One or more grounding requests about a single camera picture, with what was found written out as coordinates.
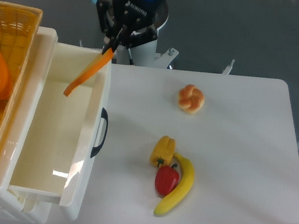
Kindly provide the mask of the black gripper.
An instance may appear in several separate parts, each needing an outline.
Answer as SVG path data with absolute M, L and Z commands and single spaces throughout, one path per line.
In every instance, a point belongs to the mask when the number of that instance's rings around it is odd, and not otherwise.
M 158 39 L 157 29 L 152 25 L 159 6 L 165 0 L 97 0 L 96 9 L 101 31 L 108 38 L 102 54 L 112 52 L 119 45 L 127 49 L 141 46 Z M 111 19 L 110 10 L 114 12 Z M 145 31 L 134 34 L 134 31 Z

